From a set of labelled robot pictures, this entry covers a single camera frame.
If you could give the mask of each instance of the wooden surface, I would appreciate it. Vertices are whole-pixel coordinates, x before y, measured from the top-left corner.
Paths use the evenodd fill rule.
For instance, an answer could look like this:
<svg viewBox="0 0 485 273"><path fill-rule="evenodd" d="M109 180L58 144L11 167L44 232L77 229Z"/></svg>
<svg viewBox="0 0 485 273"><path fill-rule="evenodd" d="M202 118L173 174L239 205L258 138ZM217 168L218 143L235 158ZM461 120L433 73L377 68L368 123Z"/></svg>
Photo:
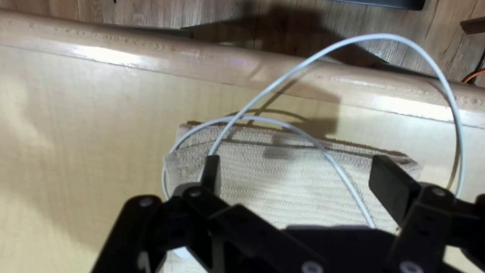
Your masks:
<svg viewBox="0 0 485 273"><path fill-rule="evenodd" d="M0 61L2 270L89 271L123 202L159 193L177 126L235 112L299 59L3 12ZM317 137L403 152L423 180L446 185L455 137L433 85L320 64L265 105ZM456 97L473 200L485 100L462 85ZM456 252L449 261L477 271Z"/></svg>
<svg viewBox="0 0 485 273"><path fill-rule="evenodd" d="M89 23L183 29L194 39L308 56L347 36L391 32L424 46L452 80L480 67L483 35L459 23L485 17L482 0L427 0L423 11L397 11L335 0L0 0L0 8ZM341 50L336 59L382 70L430 73L396 42Z"/></svg>

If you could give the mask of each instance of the beige surface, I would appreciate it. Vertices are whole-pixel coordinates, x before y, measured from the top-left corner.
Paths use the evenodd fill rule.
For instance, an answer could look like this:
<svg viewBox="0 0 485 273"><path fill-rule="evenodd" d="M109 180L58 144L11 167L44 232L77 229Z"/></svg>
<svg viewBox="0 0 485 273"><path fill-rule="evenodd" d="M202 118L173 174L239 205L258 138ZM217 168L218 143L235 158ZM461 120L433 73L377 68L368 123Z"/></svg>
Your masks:
<svg viewBox="0 0 485 273"><path fill-rule="evenodd" d="M247 77L224 82L241 74L236 65L224 62L226 49L211 47L212 52L200 50L183 59L186 52L176 50L167 38L159 39L167 47L144 52L142 46L156 44L150 42L153 38L127 33L126 39L106 42L103 36L123 38L121 32L106 35L103 29L74 26L47 38L42 27L62 27L35 20L32 24L24 17L20 21L38 27L36 32L11 32L11 24L0 27L3 271L88 271L121 203L133 194L159 193L161 162L174 141L176 127L239 109L259 86L294 62L282 58L283 65L277 65L279 59L271 65L273 56L264 59L265 55L232 50L244 56L241 61L258 61L259 67ZM120 49L126 46L123 41L130 41L130 47ZM70 55L79 49L83 56ZM167 49L177 58L168 58ZM438 96L429 97L432 83L333 68L323 64L288 89L309 99L280 96L268 108L305 117L305 121L279 118L318 137L405 152L424 167L423 180L446 185L455 138L450 123L437 121L446 120L446 108ZM192 73L199 73L197 77L186 77ZM402 79L400 88L390 79ZM353 96L359 91L362 105L344 99L359 99ZM485 140L483 99L470 88L461 88L458 99L473 117L465 127L468 187L464 190L465 199L471 200L483 188L485 155L479 149ZM406 111L423 115L390 114L379 105L408 106Z"/></svg>
<svg viewBox="0 0 485 273"><path fill-rule="evenodd" d="M420 12L338 0L0 0L0 8L89 23L183 29L196 39L297 56L346 36L393 32L423 44L452 80L476 70L485 50L483 36L464 35L459 26L485 15L482 0L426 0ZM420 58L396 42L364 49L370 53L343 50L340 58L361 65L376 65L380 58L429 73Z"/></svg>

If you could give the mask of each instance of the white cable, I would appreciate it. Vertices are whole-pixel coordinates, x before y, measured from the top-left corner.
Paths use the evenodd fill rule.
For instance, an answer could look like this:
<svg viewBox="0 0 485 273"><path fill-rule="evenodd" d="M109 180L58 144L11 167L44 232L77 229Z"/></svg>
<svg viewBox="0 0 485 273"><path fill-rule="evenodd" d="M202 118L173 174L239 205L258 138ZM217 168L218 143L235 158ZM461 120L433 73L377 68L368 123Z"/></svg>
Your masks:
<svg viewBox="0 0 485 273"><path fill-rule="evenodd" d="M209 126L214 126L214 124L218 124L218 123L227 123L233 120L233 115L230 117L223 117L223 118L215 118L215 120L209 120L206 123L202 123L196 127L192 127L191 130L188 130L186 133L183 133L177 143L170 149L170 153L173 153L174 150L177 150L180 147L182 143L185 143L189 137L192 137L194 133L209 127ZM267 118L267 117L255 117L255 115L243 115L241 120L255 120L255 121L259 121L259 123L270 123L270 124L276 124L276 126L280 126L280 127L285 127L297 135L300 135L302 138L308 140L309 143L312 143L318 150L321 150L323 156L332 164L332 167L335 168L335 171L338 173L338 176L343 179L347 191L350 193L350 196L353 197L353 200L358 203L358 208L359 211L362 212L362 215L365 217L365 221L370 228L376 228L376 223L365 205L365 202L362 200L361 194L358 193L358 190L355 188L353 182L350 180L350 177L346 174L346 171L335 162L333 156L326 153L326 149L323 147L323 144L320 141L317 141L315 138L312 138L311 135L308 135L305 130L293 126L293 124L288 124L285 121L279 121L279 120L273 120L273 118ZM167 182L165 182L165 171L162 174L162 193L165 196L165 199L168 199L168 190L167 190Z"/></svg>
<svg viewBox="0 0 485 273"><path fill-rule="evenodd" d="M458 152L459 152L459 176L458 176L458 184L456 184L456 197L461 196L464 182L465 182L465 173L464 173L464 165L465 165L465 150L464 150L464 137L462 137L462 124L461 124L461 115L458 111L458 105L456 100L453 97L453 91L447 82L447 79L444 77L443 71L440 70L440 67L435 64L435 61L426 53L424 49L421 49L418 44L415 44L414 41L399 36L399 35L393 35L393 33L371 33L371 35L361 35L361 36L353 36L340 42L335 42L320 52L317 52L315 55L309 56L308 59L305 59L303 62L300 62L299 65L296 65L294 68L291 68L289 71L286 71L285 74L282 74L280 77L277 77L273 83L270 83L267 88L264 88L258 96L255 96L244 108L239 109L239 112L236 115L233 115L233 118L226 124L226 127L221 130L221 133L217 137L217 140L214 141L214 146L209 150L209 155L215 155L217 149L220 147L221 141L224 140L224 137L229 133L230 127L252 108L255 106L262 97L265 97L267 94L274 93L279 86L282 86L285 82L288 82L291 79L291 76L294 76L296 73L302 71L303 68L306 68L308 65L311 65L312 62L315 62L317 59L341 49L346 47L349 44L356 44L356 42L364 42L364 41L374 41L374 39L388 39L388 41L396 41L396 42L402 42L406 44L408 47L414 49L418 55L423 56L423 59L432 67L432 70L435 71L437 77L440 79L440 83L443 86L443 93L447 97L447 103L450 105L452 114L453 114L453 121L455 121L455 130L456 130L456 146L458 146Z"/></svg>

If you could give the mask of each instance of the wire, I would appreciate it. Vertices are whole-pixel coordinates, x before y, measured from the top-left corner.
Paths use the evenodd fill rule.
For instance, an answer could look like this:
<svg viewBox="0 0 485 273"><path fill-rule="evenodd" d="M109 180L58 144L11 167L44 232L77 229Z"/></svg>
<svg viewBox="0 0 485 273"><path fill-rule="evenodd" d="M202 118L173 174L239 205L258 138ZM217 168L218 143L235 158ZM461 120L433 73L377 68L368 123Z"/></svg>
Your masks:
<svg viewBox="0 0 485 273"><path fill-rule="evenodd" d="M485 68L480 68L480 70L476 70L476 71L467 74L467 77L464 77L461 82L468 83L470 80L473 80L477 76L485 76Z"/></svg>
<svg viewBox="0 0 485 273"><path fill-rule="evenodd" d="M176 152L188 138L191 138L192 135L196 135L197 132L208 129L209 126L218 124L218 123L227 123L233 120L233 115L230 117L223 117L223 118L215 118L215 120L209 120L206 123L202 123L196 127L192 127L191 130L188 130L186 133L183 133L177 143L170 149L170 153ZM362 215L365 217L365 221L370 228L376 228L376 223L365 205L365 202L362 200L361 194L358 193L358 190L355 188L355 184L350 180L350 177L346 174L346 171L338 165L338 162L333 159L332 155L326 153L326 147L323 147L323 144L320 141L317 141L315 138L312 138L311 135L308 135L305 130L288 124L285 121L279 121L279 120L273 120L273 118L267 118L267 117L256 117L256 115L243 115L241 120L255 120L259 123L270 123L270 124L276 124L280 127L285 127L291 132L294 132L296 135L300 135L302 138L308 140L309 143L312 143L318 150L321 150L323 156L330 162L330 165L335 168L335 171L338 173L338 176L343 179L347 191L350 193L350 196L353 197L353 200L358 203L359 211L362 212ZM165 171L162 174L162 193L164 196L168 199L168 190L167 190L167 182L165 182Z"/></svg>
<svg viewBox="0 0 485 273"><path fill-rule="evenodd" d="M437 62L426 53L424 49L421 49L418 44L415 44L414 41L399 36L399 35L393 35L393 33L371 33L371 35L361 35L361 36L353 36L340 42L335 42L320 52L317 52L315 55L309 56L308 59L305 59L303 62L300 62L299 65L296 65L294 68L291 68L289 71L286 71L285 74L282 74L280 77L277 77L274 82L271 82L267 88L264 88L258 96L255 96L244 108L239 109L239 112L236 115L233 115L233 118L226 124L226 127L221 130L221 133L217 137L217 140L214 141L209 155L215 155L218 147L223 143L223 138L229 133L230 127L252 108L255 106L261 99L264 99L267 94L274 93L276 89L279 89L279 86L282 86L283 83L286 83L294 74L297 74L299 71L302 71L303 68L306 68L308 65L311 65L312 62L318 61L320 58L341 49L346 47L349 44L356 44L356 42L364 42L364 41L374 41L374 39L386 39L386 41L396 41L396 42L402 42L406 44L408 47L414 49L418 55L421 55L421 58L430 65L430 68L435 71L437 77L440 79L440 83L443 86L443 93L447 97L447 103L452 109L452 115L453 115L453 121L455 121L455 130L456 130L456 146L458 146L458 152L459 152L459 176L458 176L458 184L456 184L456 197L461 194L464 182L465 182L465 173L464 173L464 165L465 165L465 152L464 152L464 137L462 137L462 124L461 124L461 115L459 115L459 109L453 96L453 91L447 82L447 79L444 77L443 71L440 70L440 67L437 65Z"/></svg>

